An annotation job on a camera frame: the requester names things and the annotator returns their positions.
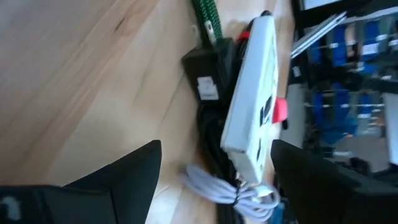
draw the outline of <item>wooden desk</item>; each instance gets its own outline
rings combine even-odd
[[[289,1],[217,4],[225,36],[274,13],[283,96]],[[189,0],[1,1],[0,184],[63,185],[161,139],[147,222],[213,223],[214,205],[177,179],[198,147],[197,103],[180,66],[194,21]]]

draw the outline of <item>white label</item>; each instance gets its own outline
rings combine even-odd
[[[198,92],[201,100],[218,100],[217,86],[211,77],[199,77]]]
[[[366,119],[366,118],[370,118],[371,116],[372,116],[372,114],[359,114],[358,118]]]
[[[392,41],[390,41],[389,43],[388,43],[388,46],[395,46],[395,45],[397,45],[398,44],[398,40],[392,40]]]
[[[294,77],[300,77],[301,76],[300,69],[297,66],[293,67],[293,74],[294,74]]]
[[[203,86],[214,84],[212,77],[198,77],[197,80],[198,84]]]
[[[331,48],[331,49],[336,48],[336,47],[338,47],[338,43],[332,43],[329,45],[329,48]]]
[[[381,77],[382,80],[390,80],[391,78],[391,75],[384,75],[383,77]]]
[[[387,34],[381,34],[376,37],[377,41],[382,41],[387,39]]]
[[[362,55],[376,54],[379,52],[379,43],[368,44],[362,47]]]

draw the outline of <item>white power strip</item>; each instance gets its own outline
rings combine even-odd
[[[221,137],[221,147],[237,172],[251,183],[262,182],[264,175],[278,76],[274,18],[258,17]]]

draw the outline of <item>white cable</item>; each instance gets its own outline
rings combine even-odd
[[[197,166],[187,166],[180,177],[189,189],[212,202],[233,204],[237,199],[235,210],[255,222],[266,221],[280,202],[278,191],[265,182],[257,186],[246,183],[239,189],[237,196],[236,187],[211,176]]]

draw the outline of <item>power outlet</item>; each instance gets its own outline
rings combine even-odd
[[[264,175],[278,77],[274,18],[258,17],[221,137],[221,147],[249,182],[261,182]]]

